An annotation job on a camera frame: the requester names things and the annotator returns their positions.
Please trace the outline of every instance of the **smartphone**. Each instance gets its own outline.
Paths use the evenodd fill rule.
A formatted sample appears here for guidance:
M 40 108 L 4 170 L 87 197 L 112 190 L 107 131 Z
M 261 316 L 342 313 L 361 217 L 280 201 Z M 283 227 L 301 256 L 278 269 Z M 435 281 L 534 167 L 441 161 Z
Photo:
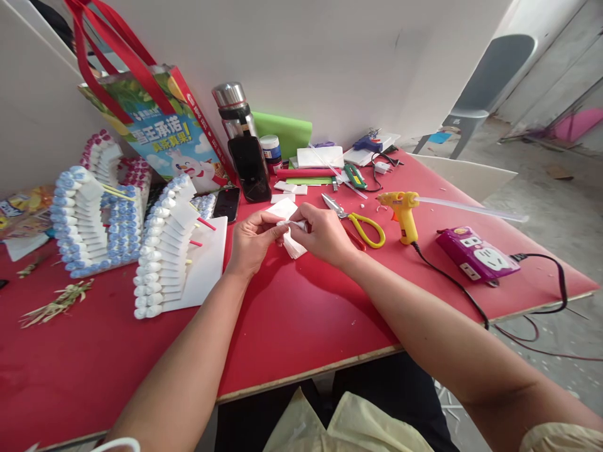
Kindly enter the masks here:
M 228 140 L 234 169 L 241 182 L 243 196 L 250 203 L 270 201 L 268 167 L 262 147 L 254 136 L 242 136 Z
M 228 224 L 237 219 L 239 211 L 240 188 L 227 188 L 218 192 L 214 207 L 214 218 L 228 217 Z

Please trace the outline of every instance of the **person's left hand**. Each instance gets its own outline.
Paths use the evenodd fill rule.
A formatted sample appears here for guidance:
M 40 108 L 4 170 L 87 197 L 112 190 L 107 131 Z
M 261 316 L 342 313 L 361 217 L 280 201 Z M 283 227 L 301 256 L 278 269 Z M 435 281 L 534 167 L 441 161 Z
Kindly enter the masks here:
M 271 243 L 283 245 L 289 226 L 276 226 L 284 218 L 260 210 L 239 222 L 232 232 L 231 259 L 226 272 L 251 278 L 259 271 Z

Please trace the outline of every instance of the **green paper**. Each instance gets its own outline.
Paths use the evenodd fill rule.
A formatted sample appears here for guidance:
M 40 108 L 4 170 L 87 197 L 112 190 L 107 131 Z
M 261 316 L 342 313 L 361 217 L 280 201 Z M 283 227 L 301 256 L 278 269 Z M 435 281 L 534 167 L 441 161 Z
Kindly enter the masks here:
M 289 162 L 289 169 L 294 170 L 293 163 Z M 317 185 L 331 184 L 331 178 L 288 178 L 287 183 L 295 185 Z
M 297 155 L 298 148 L 307 148 L 312 136 L 312 123 L 283 116 L 252 112 L 258 138 L 264 135 L 278 136 L 283 160 Z

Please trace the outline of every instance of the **bag handle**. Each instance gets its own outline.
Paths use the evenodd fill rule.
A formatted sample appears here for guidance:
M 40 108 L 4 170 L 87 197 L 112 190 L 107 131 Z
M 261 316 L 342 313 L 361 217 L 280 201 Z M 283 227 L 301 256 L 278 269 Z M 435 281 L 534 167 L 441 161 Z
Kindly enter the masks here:
M 90 0 L 84 0 L 84 3 L 89 3 Z M 92 3 L 99 9 L 103 16 L 107 19 L 109 24 L 117 31 L 119 36 L 128 44 L 134 52 L 140 57 L 144 64 L 147 66 L 155 66 L 157 63 L 147 49 L 143 46 L 142 42 L 138 40 L 138 37 L 134 34 L 132 29 L 128 26 L 125 20 L 108 4 L 103 3 L 101 0 L 92 0 Z
M 73 31 L 75 32 L 75 56 L 77 57 L 77 66 L 80 68 L 80 73 L 84 81 L 88 84 L 88 88 L 94 93 L 99 101 L 107 106 L 109 110 L 124 124 L 131 124 L 133 121 L 126 112 L 121 108 L 115 99 L 113 99 L 107 90 L 98 83 L 90 66 L 86 55 L 86 44 L 84 40 L 84 24 L 82 21 L 82 7 L 75 0 L 65 0 L 65 4 L 71 11 L 73 16 Z
M 130 47 L 125 44 L 123 39 L 96 13 L 88 8 L 81 0 L 65 0 L 73 14 L 73 23 L 76 36 L 76 50 L 78 67 L 82 76 L 91 91 L 103 102 L 109 110 L 117 116 L 124 124 L 132 124 L 134 121 L 124 112 L 121 106 L 114 100 L 109 93 L 98 83 L 90 71 L 87 63 L 86 50 L 84 43 L 84 24 L 83 15 L 85 14 L 91 25 L 99 33 L 100 37 L 111 47 L 111 49 L 121 58 L 121 60 L 130 69 L 136 80 L 149 93 L 151 98 L 157 103 L 164 115 L 176 114 L 176 110 L 170 104 L 167 96 L 155 80 L 151 70 L 137 57 Z
M 107 57 L 103 54 L 103 52 L 101 52 L 101 50 L 97 47 L 97 45 L 94 43 L 94 41 L 92 41 L 90 39 L 90 36 L 88 35 L 88 33 L 86 33 L 86 30 L 84 30 L 84 36 L 90 43 L 90 47 L 92 48 L 94 55 L 99 59 L 99 62 L 102 65 L 102 68 L 105 71 L 107 71 L 107 73 L 109 75 L 118 74 L 119 71 L 117 69 L 115 69 L 115 66 L 111 64 L 111 62 L 107 59 Z

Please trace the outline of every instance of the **scissors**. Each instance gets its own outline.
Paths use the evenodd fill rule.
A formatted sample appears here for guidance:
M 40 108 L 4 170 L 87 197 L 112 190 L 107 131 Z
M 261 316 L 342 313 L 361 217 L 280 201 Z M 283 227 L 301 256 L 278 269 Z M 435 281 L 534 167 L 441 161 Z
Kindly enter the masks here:
M 333 198 L 331 198 L 329 195 L 327 195 L 325 193 L 322 194 L 322 198 L 324 199 L 325 204 L 331 210 L 334 210 L 337 213 L 337 216 L 339 217 L 340 220 L 343 220 L 344 218 L 350 219 L 350 221 L 354 224 L 354 227 L 358 231 L 358 234 L 360 234 L 362 239 L 371 248 L 381 248 L 385 244 L 385 233 L 383 232 L 383 229 L 381 228 L 381 226 L 379 226 L 376 222 L 374 222 L 370 218 L 366 218 L 366 217 L 363 217 L 362 215 L 358 215 L 357 213 L 353 213 L 353 212 L 345 213 L 343 207 L 341 207 L 339 204 L 337 204 L 337 202 Z M 362 226 L 360 226 L 360 223 L 358 221 L 368 223 L 369 225 L 371 225 L 375 228 L 375 230 L 379 234 L 379 243 L 375 243 L 367 237 L 367 235 L 364 233 L 364 231 L 362 229 Z M 347 235 L 350 237 L 350 239 L 358 246 L 358 248 L 360 250 L 366 251 L 366 245 L 362 242 L 362 240 L 360 240 L 358 237 L 356 237 L 348 228 L 345 228 L 345 231 L 347 232 Z

